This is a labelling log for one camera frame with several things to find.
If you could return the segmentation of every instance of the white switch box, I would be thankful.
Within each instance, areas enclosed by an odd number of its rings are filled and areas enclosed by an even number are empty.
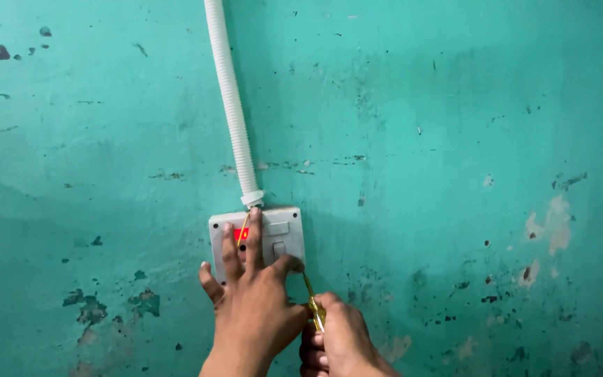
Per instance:
[[[246,212],[213,215],[208,219],[208,231],[213,249],[213,267],[215,277],[222,285],[226,284],[224,265],[222,264],[222,227],[225,223],[234,224],[234,239],[239,238]],[[304,263],[304,232],[302,231],[302,213],[297,207],[278,207],[262,211],[262,252],[265,265],[269,266],[281,254],[288,253]],[[245,260],[246,238],[250,224],[246,223],[244,235],[241,236],[239,256]]]

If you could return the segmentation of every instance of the electrical socket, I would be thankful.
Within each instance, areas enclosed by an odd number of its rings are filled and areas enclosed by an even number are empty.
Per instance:
[[[224,265],[222,264],[222,227],[229,222],[234,224],[234,239],[239,238],[246,212],[213,215],[208,219],[208,231],[213,250],[213,268],[215,277],[222,285],[226,284]],[[302,213],[297,207],[286,206],[262,211],[262,253],[266,266],[276,261],[281,254],[287,253],[306,263],[304,253],[304,232],[302,231]],[[239,256],[245,260],[245,239],[247,230],[241,236]]]

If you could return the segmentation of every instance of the finger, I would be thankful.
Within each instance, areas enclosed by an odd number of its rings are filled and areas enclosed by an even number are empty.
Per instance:
[[[312,366],[302,364],[299,368],[299,375],[302,377],[330,377],[330,374],[324,370],[317,370]]]
[[[299,358],[304,365],[308,365],[317,370],[330,370],[330,364],[327,361],[325,351],[319,349],[299,349]]]
[[[301,345],[302,347],[315,347],[318,349],[324,349],[325,337],[322,331],[318,331],[315,328],[315,323],[309,322],[301,332]]]
[[[262,210],[251,208],[248,222],[248,237],[246,238],[246,270],[261,270],[264,268],[262,256]]]
[[[274,275],[281,281],[285,282],[288,277],[288,272],[303,272],[304,264],[296,257],[290,254],[283,254],[277,261],[273,262],[271,268],[274,270]]]
[[[234,225],[231,223],[225,223],[222,229],[222,264],[227,282],[235,282],[243,275],[237,243],[234,241]]]
[[[202,266],[199,267],[199,283],[213,304],[220,301],[224,294],[224,289],[220,286],[218,280],[213,277],[213,274],[211,274],[211,263],[207,261],[203,261]]]
[[[343,303],[339,296],[330,291],[316,295],[314,297],[314,301],[316,304],[322,306],[325,310],[329,309],[331,305]]]

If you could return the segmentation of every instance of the wire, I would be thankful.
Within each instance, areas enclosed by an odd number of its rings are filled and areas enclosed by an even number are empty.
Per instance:
[[[243,225],[241,226],[241,232],[239,233],[239,239],[237,240],[237,247],[241,246],[241,237],[243,237],[243,229],[246,229],[246,222],[248,221],[248,218],[251,216],[251,212],[248,211],[248,215],[246,215],[246,218],[243,219]]]

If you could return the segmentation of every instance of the screwdriver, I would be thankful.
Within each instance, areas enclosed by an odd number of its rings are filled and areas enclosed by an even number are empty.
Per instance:
[[[302,274],[304,275],[306,289],[308,289],[308,306],[313,311],[313,323],[315,323],[315,329],[325,332],[325,316],[327,313],[325,312],[325,309],[315,304],[315,300],[313,299],[315,294],[313,293],[313,288],[311,288],[311,282],[306,277],[306,273],[302,272]]]

